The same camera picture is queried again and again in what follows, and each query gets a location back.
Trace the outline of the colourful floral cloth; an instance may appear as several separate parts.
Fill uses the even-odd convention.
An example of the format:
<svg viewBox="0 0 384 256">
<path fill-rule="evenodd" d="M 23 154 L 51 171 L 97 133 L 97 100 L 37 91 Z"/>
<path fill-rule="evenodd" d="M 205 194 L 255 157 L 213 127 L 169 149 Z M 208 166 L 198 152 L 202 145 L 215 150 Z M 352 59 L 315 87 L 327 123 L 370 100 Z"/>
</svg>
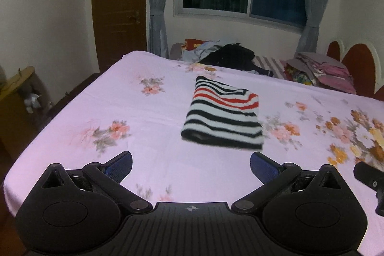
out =
<svg viewBox="0 0 384 256">
<path fill-rule="evenodd" d="M 296 83 L 304 84 L 307 86 L 313 86 L 313 82 L 309 78 L 309 76 L 303 72 L 299 71 L 298 69 L 292 67 L 289 64 L 286 64 L 284 67 L 284 74 L 286 75 L 286 78 L 289 81 L 294 81 Z"/>
</svg>

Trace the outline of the light clothes pile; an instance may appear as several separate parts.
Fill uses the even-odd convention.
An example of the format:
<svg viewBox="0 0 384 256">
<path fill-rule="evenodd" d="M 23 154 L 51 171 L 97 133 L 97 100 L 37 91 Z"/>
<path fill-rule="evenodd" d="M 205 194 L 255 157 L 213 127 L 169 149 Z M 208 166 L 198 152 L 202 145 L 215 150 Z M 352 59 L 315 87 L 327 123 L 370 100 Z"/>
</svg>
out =
<svg viewBox="0 0 384 256">
<path fill-rule="evenodd" d="M 210 53 L 217 51 L 227 44 L 235 44 L 235 42 L 231 40 L 207 41 L 192 50 L 187 50 L 186 43 L 175 43 L 171 47 L 169 58 L 190 64 L 198 63 Z"/>
</svg>

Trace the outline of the grey striped cloth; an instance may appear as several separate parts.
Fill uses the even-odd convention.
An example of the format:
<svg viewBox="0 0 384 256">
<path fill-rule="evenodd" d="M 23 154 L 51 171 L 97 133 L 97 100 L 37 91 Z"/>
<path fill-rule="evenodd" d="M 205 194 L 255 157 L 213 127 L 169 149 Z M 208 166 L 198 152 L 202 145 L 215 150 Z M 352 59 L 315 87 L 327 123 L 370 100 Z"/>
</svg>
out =
<svg viewBox="0 0 384 256">
<path fill-rule="evenodd" d="M 263 56 L 256 56 L 252 61 L 258 67 L 272 71 L 274 78 L 286 80 L 284 72 L 284 67 L 286 65 L 285 61 Z"/>
</svg>

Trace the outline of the red white headboard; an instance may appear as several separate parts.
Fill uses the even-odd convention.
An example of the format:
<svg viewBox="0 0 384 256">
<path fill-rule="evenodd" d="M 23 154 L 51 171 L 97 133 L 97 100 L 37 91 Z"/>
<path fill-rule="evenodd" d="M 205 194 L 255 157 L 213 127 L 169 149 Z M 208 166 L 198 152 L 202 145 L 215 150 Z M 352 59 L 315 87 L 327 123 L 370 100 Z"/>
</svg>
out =
<svg viewBox="0 0 384 256">
<path fill-rule="evenodd" d="M 340 40 L 335 40 L 329 44 L 327 56 L 345 65 L 357 95 L 383 101 L 383 65 L 372 44 L 356 43 L 347 49 Z"/>
</svg>

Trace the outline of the folded pink grey bedding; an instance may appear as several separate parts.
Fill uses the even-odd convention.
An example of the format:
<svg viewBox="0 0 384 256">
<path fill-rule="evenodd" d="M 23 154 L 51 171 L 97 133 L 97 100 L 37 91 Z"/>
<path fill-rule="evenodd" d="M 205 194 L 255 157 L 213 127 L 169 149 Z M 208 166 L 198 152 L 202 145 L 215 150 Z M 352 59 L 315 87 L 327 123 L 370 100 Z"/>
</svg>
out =
<svg viewBox="0 0 384 256">
<path fill-rule="evenodd" d="M 287 60 L 286 64 L 305 72 L 313 82 L 313 86 L 347 94 L 357 93 L 353 77 L 345 65 L 327 55 L 302 52 Z"/>
</svg>

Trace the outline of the pink floral bed sheet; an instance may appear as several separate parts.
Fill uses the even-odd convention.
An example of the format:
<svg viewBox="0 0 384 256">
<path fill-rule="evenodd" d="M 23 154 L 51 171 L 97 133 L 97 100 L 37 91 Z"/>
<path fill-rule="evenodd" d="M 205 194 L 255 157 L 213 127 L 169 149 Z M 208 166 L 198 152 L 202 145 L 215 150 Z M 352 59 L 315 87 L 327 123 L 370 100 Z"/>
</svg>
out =
<svg viewBox="0 0 384 256">
<path fill-rule="evenodd" d="M 335 166 L 359 200 L 368 229 L 363 255 L 383 252 L 376 194 L 355 179 L 356 163 L 383 168 L 381 101 L 225 68 L 127 54 L 65 107 L 29 144 L 5 178 L 5 201 L 16 214 L 48 165 L 81 168 L 129 151 L 123 185 L 152 203 L 236 199 L 260 186 L 251 150 L 186 141 L 182 126 L 198 76 L 245 88 L 259 100 L 263 153 L 305 170 Z"/>
</svg>

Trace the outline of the wooden side table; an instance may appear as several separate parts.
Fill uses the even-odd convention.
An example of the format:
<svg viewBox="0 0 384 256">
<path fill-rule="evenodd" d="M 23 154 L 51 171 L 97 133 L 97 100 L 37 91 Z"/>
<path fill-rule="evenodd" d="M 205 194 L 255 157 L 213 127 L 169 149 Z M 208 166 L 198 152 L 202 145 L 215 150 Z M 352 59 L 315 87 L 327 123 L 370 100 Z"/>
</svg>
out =
<svg viewBox="0 0 384 256">
<path fill-rule="evenodd" d="M 40 132 L 48 105 L 33 66 L 19 70 L 1 88 L 1 147 L 12 161 Z"/>
</svg>

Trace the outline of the striped knit sweater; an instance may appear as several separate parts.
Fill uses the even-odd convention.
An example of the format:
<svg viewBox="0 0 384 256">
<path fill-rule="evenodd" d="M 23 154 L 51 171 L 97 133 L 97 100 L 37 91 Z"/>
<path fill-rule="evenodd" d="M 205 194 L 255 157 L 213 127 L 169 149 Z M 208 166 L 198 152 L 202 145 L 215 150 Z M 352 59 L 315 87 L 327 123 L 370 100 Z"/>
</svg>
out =
<svg viewBox="0 0 384 256">
<path fill-rule="evenodd" d="M 264 136 L 258 108 L 257 94 L 198 76 L 181 136 L 203 145 L 260 151 Z"/>
</svg>

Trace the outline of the black garment pile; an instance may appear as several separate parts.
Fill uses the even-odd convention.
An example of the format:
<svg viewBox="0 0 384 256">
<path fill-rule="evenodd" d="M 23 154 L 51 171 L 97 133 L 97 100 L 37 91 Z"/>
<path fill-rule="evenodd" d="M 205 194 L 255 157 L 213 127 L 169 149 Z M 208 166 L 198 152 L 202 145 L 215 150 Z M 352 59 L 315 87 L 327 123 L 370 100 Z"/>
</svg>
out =
<svg viewBox="0 0 384 256">
<path fill-rule="evenodd" d="M 230 68 L 233 70 L 253 71 L 256 74 L 273 77 L 271 70 L 263 69 L 253 63 L 255 54 L 240 44 L 227 44 L 210 53 L 200 61 L 201 64 Z"/>
</svg>

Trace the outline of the brown wooden door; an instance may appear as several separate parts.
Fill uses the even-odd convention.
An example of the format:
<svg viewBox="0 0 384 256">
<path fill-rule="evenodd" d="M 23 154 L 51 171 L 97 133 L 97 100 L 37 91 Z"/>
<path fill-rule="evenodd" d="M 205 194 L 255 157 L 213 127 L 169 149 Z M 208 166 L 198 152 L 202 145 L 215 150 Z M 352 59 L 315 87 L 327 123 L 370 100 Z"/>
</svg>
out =
<svg viewBox="0 0 384 256">
<path fill-rule="evenodd" d="M 92 20 L 101 72 L 146 50 L 146 0 L 92 0 Z"/>
</svg>

